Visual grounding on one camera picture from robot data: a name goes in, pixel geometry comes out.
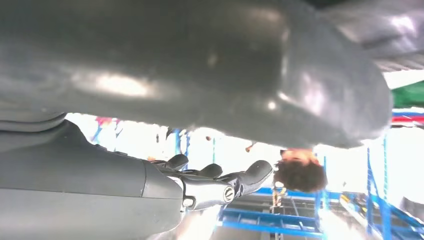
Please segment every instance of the green banner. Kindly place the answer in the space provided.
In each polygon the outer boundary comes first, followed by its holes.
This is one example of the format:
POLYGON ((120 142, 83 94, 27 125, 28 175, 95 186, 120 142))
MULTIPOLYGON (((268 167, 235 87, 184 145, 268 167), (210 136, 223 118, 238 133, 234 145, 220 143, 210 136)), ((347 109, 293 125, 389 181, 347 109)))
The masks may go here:
POLYGON ((424 108, 424 80, 393 89, 394 108, 424 108))

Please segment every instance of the curly hair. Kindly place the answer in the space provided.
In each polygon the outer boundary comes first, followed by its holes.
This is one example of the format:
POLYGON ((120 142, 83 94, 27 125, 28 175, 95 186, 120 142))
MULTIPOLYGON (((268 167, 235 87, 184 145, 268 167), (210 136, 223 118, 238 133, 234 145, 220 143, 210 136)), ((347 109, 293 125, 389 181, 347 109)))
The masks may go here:
POLYGON ((299 161, 279 161, 276 167, 274 183, 280 182, 289 190, 312 193, 328 183, 324 167, 311 162, 303 165, 299 161))

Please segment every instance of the bright light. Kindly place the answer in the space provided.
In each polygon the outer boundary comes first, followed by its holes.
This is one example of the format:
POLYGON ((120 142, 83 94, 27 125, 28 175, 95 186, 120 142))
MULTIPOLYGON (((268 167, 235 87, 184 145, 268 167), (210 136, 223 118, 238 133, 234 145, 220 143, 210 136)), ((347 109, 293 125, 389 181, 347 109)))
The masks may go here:
POLYGON ((283 101, 290 102, 290 97, 282 91, 278 93, 278 97, 283 101))
POLYGON ((414 27, 414 23, 412 20, 407 16, 399 16, 394 17, 391 20, 391 24, 393 24, 397 29, 401 32, 405 32, 407 30, 408 32, 416 33, 416 29, 414 27))
POLYGON ((270 110, 274 110, 274 109, 276 109, 276 107, 277 107, 277 105, 276 105, 275 102, 273 102, 273 101, 268 102, 268 108, 270 110))
POLYGON ((140 81, 147 79, 133 79, 123 75, 104 74, 96 78, 95 87, 111 94, 140 96, 147 94, 147 88, 140 81))

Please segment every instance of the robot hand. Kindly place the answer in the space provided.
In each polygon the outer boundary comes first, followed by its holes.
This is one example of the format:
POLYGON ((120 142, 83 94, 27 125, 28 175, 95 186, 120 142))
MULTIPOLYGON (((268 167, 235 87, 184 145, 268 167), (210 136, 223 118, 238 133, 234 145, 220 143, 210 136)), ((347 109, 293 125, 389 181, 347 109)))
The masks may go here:
POLYGON ((188 163, 187 157, 181 154, 171 158, 167 163, 163 161, 157 163, 160 163, 161 172, 178 183, 183 190, 182 211, 185 209, 197 211, 215 205, 227 205, 235 198, 258 190, 273 172, 271 164, 264 160, 256 161, 246 171, 233 172, 221 177, 219 175, 222 169, 217 164, 208 165, 200 171, 179 171, 171 167, 182 168, 188 163))

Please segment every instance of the blue metal frame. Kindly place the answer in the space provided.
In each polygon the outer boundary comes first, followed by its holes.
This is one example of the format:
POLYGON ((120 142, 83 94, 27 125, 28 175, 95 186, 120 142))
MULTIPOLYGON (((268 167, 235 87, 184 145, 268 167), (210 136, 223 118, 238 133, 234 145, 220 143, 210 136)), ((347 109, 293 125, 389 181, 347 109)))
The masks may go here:
MULTIPOLYGON (((270 187, 261 187, 260 189, 258 189, 256 192, 254 192, 253 194, 257 194, 257 195, 272 195, 273 194, 273 190, 270 187)), ((307 193, 307 192, 301 192, 301 191, 287 191, 287 195, 289 197, 293 197, 293 198, 309 198, 309 199, 314 199, 316 197, 315 193, 307 193)), ((335 191, 326 191, 326 197, 328 200, 339 200, 340 196, 342 195, 341 192, 335 192, 335 191)))
POLYGON ((420 112, 393 112, 393 117, 424 117, 424 113, 420 112))
POLYGON ((246 229, 270 234, 287 234, 301 237, 321 238, 313 217, 280 215, 257 211, 225 208, 219 224, 227 228, 246 229))
POLYGON ((177 155, 177 154, 181 154, 181 137, 180 137, 181 130, 176 128, 174 130, 174 133, 175 133, 175 155, 177 155))
POLYGON ((420 223, 413 217, 407 215, 400 209, 392 206, 388 203, 387 193, 388 193, 388 162, 387 162, 387 138, 383 140, 383 170, 384 170, 384 182, 383 182, 383 191, 382 196, 379 194, 377 184, 374 178, 373 169, 371 167, 371 155, 370 148, 367 149, 367 166, 368 166, 368 177, 367 177, 367 232, 372 235, 373 230, 377 230, 381 233, 381 236, 384 240, 391 240, 395 236, 399 240, 403 239, 423 239, 420 234, 424 234, 424 224, 420 223), (372 195, 371 187, 374 187, 376 196, 372 195), (373 223, 373 205, 378 203, 380 215, 382 218, 382 225, 377 225, 373 223), (392 226, 391 217, 392 213, 395 214, 400 220, 404 221, 409 225, 407 227, 398 227, 392 226))
POLYGON ((215 144, 216 144, 216 140, 215 137, 212 139, 212 163, 214 164, 216 161, 216 155, 215 155, 215 144))

